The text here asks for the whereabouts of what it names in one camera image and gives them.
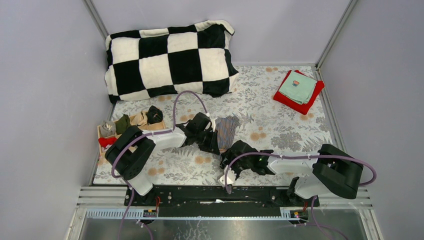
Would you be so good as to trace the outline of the grey striped underwear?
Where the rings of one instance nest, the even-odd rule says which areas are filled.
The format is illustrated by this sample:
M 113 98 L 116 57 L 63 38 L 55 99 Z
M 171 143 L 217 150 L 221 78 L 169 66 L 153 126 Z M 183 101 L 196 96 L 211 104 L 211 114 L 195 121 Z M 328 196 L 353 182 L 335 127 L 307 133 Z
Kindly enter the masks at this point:
M 234 142 L 236 128 L 240 126 L 237 116 L 218 117 L 215 120 L 217 130 L 217 145 L 220 153 L 227 151 Z

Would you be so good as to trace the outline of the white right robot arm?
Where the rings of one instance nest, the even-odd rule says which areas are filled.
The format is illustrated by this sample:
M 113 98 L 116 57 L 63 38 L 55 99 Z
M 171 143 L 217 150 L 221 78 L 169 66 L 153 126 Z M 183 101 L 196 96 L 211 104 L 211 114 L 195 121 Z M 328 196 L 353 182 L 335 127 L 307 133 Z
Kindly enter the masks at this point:
M 241 140 L 221 154 L 220 167 L 224 173 L 218 182 L 228 192 L 244 170 L 260 176 L 292 173 L 286 198 L 293 206 L 329 193 L 355 199 L 364 168 L 331 144 L 323 144 L 318 152 L 279 154 L 257 150 Z

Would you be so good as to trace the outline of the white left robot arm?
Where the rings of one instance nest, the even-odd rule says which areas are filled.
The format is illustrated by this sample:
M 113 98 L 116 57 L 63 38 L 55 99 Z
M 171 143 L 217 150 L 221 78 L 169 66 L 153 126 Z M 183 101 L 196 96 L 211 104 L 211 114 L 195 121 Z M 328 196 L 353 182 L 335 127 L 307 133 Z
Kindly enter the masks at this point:
M 142 170 L 151 154 L 196 144 L 201 151 L 218 155 L 216 120 L 200 112 L 187 123 L 173 128 L 152 131 L 131 126 L 108 148 L 104 157 L 112 165 L 112 175 L 127 182 L 136 192 L 136 199 L 148 206 L 155 200 L 154 184 Z

